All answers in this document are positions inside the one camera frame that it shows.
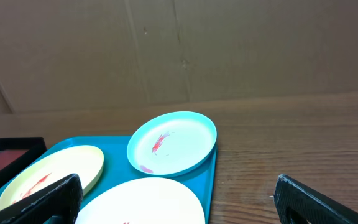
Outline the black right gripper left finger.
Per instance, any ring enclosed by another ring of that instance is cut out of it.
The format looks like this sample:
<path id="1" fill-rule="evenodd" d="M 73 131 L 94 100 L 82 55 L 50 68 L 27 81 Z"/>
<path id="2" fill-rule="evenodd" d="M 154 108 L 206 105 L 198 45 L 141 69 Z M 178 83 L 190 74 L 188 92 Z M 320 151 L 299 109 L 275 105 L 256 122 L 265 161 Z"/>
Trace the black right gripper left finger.
<path id="1" fill-rule="evenodd" d="M 0 211 L 0 224 L 74 224 L 80 211 L 83 189 L 77 174 L 46 186 L 38 192 Z"/>

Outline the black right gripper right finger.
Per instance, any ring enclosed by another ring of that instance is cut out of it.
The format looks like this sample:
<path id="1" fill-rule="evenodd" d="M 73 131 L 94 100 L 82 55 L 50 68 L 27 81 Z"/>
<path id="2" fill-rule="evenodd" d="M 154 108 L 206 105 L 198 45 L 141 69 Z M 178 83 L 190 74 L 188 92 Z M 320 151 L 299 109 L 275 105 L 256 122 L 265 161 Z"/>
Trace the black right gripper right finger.
<path id="1" fill-rule="evenodd" d="M 281 223 L 358 224 L 358 213 L 339 202 L 281 174 L 273 201 Z"/>

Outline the yellow plate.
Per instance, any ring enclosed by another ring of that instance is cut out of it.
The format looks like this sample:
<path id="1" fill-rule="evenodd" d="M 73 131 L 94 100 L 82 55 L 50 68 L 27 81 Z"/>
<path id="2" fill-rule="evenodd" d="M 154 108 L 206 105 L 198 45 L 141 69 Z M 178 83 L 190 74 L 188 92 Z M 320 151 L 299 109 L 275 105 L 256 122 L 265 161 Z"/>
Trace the yellow plate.
<path id="1" fill-rule="evenodd" d="M 90 145 L 73 146 L 44 157 L 22 171 L 0 196 L 0 211 L 70 175 L 80 178 L 83 193 L 97 183 L 104 167 L 104 154 Z"/>

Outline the white plate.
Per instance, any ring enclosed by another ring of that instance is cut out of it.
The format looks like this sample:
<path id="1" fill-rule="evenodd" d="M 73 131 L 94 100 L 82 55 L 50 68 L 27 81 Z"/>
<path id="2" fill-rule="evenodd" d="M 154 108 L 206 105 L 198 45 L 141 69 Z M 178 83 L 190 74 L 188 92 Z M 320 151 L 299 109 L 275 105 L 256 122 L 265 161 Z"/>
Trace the white plate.
<path id="1" fill-rule="evenodd" d="M 90 201 L 78 213 L 84 224 L 202 224 L 204 211 L 185 185 L 161 177 L 119 184 Z"/>

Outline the light blue plate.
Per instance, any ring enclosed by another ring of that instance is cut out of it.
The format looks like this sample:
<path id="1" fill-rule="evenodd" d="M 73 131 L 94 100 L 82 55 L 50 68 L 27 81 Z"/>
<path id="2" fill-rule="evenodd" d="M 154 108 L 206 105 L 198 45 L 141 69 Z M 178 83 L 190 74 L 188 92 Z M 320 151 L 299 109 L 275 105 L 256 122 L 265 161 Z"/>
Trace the light blue plate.
<path id="1" fill-rule="evenodd" d="M 163 114 L 135 131 L 127 145 L 127 159 L 133 168 L 147 175 L 179 176 L 209 157 L 217 136 L 215 124 L 203 114 Z"/>

